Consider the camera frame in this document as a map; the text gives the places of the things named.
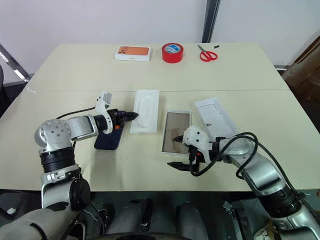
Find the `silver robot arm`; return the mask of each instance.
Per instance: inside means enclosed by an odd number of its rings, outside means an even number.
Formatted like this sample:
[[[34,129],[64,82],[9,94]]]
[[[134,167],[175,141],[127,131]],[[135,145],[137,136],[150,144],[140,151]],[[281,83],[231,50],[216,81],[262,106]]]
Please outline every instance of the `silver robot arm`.
[[[237,168],[245,164],[254,151],[254,144],[250,139],[233,140],[233,138],[236,137],[209,142],[205,132],[196,126],[191,126],[184,132],[183,137],[179,136],[174,141],[182,142],[189,147],[190,165],[187,170],[197,176],[200,163],[212,166],[215,163],[212,160],[229,142],[230,145],[220,155],[218,161],[233,164]],[[169,163],[172,167],[186,171],[181,164],[176,164]],[[308,239],[320,240],[319,224],[268,158],[256,152],[251,161],[242,168],[241,175],[280,230],[283,239],[293,234],[297,239],[312,236],[313,238]]]
[[[44,170],[41,176],[42,209],[4,225],[0,228],[0,239],[56,240],[68,235],[68,230],[91,198],[90,186],[75,162],[71,141],[92,138],[100,132],[109,134],[116,126],[120,128],[138,116],[117,109],[107,111],[111,96],[106,91],[98,96],[95,110],[99,115],[51,119],[37,129],[34,139],[41,147],[39,156]]]

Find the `white plastic tray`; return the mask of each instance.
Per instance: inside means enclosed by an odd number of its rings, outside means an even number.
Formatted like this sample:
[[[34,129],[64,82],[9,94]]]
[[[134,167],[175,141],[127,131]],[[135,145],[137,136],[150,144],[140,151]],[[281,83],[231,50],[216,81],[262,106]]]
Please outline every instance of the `white plastic tray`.
[[[210,141],[214,141],[216,137],[230,138],[239,133],[217,97],[196,101],[194,104]]]
[[[159,90],[138,90],[133,111],[139,116],[131,122],[130,133],[156,133]]]

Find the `white box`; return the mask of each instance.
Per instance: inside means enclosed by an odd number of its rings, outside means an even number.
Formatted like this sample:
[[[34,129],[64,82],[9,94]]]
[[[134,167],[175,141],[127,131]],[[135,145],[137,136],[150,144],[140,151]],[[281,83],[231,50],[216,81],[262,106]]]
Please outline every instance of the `white box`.
[[[151,59],[151,47],[118,46],[114,57],[116,60],[149,62]]]

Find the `red scissors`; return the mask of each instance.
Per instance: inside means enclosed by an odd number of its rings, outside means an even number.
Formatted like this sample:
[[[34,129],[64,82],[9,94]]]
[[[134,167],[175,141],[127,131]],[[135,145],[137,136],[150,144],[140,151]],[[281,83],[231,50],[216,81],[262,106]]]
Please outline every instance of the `red scissors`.
[[[204,50],[199,44],[198,47],[201,50],[200,59],[204,62],[210,62],[218,59],[218,55],[213,51],[206,51]]]

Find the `black electric cable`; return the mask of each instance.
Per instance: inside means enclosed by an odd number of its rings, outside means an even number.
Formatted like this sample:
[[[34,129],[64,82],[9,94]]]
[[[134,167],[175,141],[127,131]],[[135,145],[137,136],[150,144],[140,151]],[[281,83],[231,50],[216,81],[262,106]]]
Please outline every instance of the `black electric cable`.
[[[102,224],[103,235],[106,234],[106,232],[105,232],[105,223],[104,223],[104,221],[102,220],[102,218],[101,218],[98,210],[95,208],[95,206],[93,206],[93,204],[92,204],[91,202],[89,202],[89,206],[93,208],[93,210],[96,212],[96,214],[98,214],[98,217],[99,217],[99,219],[100,219],[100,221],[101,221],[101,224]]]
[[[61,116],[58,116],[56,119],[61,119],[61,118],[65,117],[65,116],[68,116],[68,115],[71,115],[71,114],[77,114],[77,113],[82,113],[82,112],[85,112],[85,111],[90,111],[90,110],[93,110],[95,108],[96,107],[94,106],[94,107],[90,107],[90,108],[82,109],[82,110],[78,110],[78,111],[71,111],[71,112],[65,113],[65,114],[63,114]]]
[[[75,148],[76,148],[76,141],[73,142],[72,147],[73,147],[73,153],[75,153]]]
[[[218,159],[222,156],[222,154],[227,150],[227,148],[235,141],[235,140],[238,140],[238,139],[243,139],[244,138],[244,135],[251,135],[253,136],[253,138],[255,139],[255,145],[254,145],[254,149],[253,149],[253,152],[251,153],[250,157],[244,162],[245,166],[248,165],[248,163],[254,158],[256,152],[257,152],[257,149],[258,149],[258,139],[256,137],[256,135],[254,135],[253,133],[251,132],[243,132],[243,133],[239,133],[237,134],[234,138],[232,138],[222,149],[221,151],[215,156],[215,158],[204,168],[202,169],[201,171],[199,172],[194,172],[193,170],[193,160],[190,160],[189,162],[189,170],[190,170],[190,173],[195,176],[195,177],[199,177],[201,176],[202,174],[204,174],[206,171],[208,171],[217,161]],[[238,169],[237,171],[237,177],[238,178],[242,178],[242,176],[239,176],[239,173],[243,170],[242,169]]]
[[[251,141],[254,141],[253,138],[249,137],[249,136],[244,136],[246,139],[249,139]],[[303,193],[300,194],[298,193],[298,191],[295,189],[295,187],[292,185],[292,183],[290,182],[288,176],[286,175],[284,169],[281,167],[281,165],[279,164],[278,160],[275,158],[275,156],[260,142],[258,142],[258,145],[260,148],[263,149],[263,151],[265,151],[265,153],[272,159],[272,161],[274,162],[274,164],[277,166],[277,168],[279,169],[280,173],[282,174],[284,180],[286,181],[286,183],[288,184],[288,186],[290,187],[290,189],[293,191],[294,195],[306,206],[306,208],[310,211],[310,213],[312,214],[312,216],[314,217],[314,219],[317,221],[318,224],[320,224],[320,219],[317,215],[317,213],[315,212],[315,210],[310,206],[309,203],[307,203],[307,201],[302,197]]]

